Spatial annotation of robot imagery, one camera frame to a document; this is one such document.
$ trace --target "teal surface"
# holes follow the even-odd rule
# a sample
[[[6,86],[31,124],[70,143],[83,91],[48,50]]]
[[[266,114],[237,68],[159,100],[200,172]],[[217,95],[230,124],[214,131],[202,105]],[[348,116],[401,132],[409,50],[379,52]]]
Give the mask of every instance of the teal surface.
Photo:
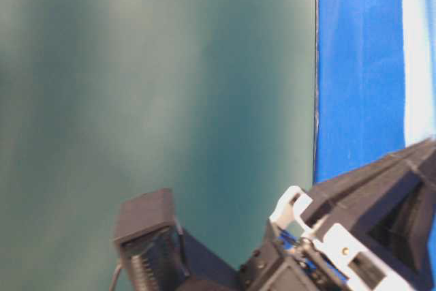
[[[311,184],[315,0],[0,9],[0,290],[107,290],[120,203],[160,187],[237,266]]]

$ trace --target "white plastic part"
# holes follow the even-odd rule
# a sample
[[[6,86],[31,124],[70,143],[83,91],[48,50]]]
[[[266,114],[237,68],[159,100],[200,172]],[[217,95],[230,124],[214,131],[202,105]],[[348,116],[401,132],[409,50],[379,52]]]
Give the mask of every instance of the white plastic part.
[[[270,221],[272,224],[277,225],[282,230],[294,220],[294,211],[291,206],[291,202],[296,198],[299,198],[303,194],[303,190],[295,185],[289,187],[284,194],[280,197],[275,210],[270,215]]]
[[[270,216],[272,225],[286,229],[290,223],[296,221],[304,230],[302,237],[311,239],[316,250],[322,252],[330,261],[348,277],[347,285],[355,291],[412,291],[415,290],[399,274],[392,270],[383,260],[378,258],[372,251],[366,248],[359,240],[349,233],[341,224],[333,224],[324,235],[323,240],[315,237],[317,227],[327,218],[321,218],[313,228],[306,225],[301,219],[301,214],[312,203],[310,198],[301,188],[289,187],[277,202],[274,212]],[[350,262],[357,254],[365,255],[385,277],[378,283],[375,289],[369,287],[350,267]]]
[[[373,291],[415,290],[407,281],[392,270],[372,251],[366,248],[341,224],[333,224],[324,235],[323,241],[314,242],[314,245],[319,251],[325,254],[344,275],[348,276],[347,285],[352,290],[370,290],[356,272],[349,267],[350,262],[359,253],[364,254],[373,265],[385,275]]]

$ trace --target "blue cloth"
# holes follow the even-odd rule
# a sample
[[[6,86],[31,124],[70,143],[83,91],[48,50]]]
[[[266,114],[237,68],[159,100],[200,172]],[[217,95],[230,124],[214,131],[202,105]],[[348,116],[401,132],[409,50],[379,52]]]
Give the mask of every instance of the blue cloth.
[[[319,0],[319,5],[316,183],[405,146],[401,0]],[[435,244],[433,231],[433,267]]]

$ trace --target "screw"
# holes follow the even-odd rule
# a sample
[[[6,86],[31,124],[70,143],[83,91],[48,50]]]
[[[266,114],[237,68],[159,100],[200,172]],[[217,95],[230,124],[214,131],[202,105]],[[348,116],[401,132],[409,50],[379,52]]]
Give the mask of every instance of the screw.
[[[260,261],[259,264],[258,264],[258,268],[259,268],[259,269],[264,269],[265,266],[266,266],[266,263],[263,262],[263,261]]]

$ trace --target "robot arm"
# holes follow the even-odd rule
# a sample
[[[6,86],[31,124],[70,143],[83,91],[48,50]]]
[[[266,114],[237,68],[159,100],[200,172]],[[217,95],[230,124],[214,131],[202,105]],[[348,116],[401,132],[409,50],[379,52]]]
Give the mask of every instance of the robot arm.
[[[307,193],[290,187],[239,271],[181,229],[169,189],[125,202],[114,244],[135,291],[431,290],[435,164],[426,140]]]

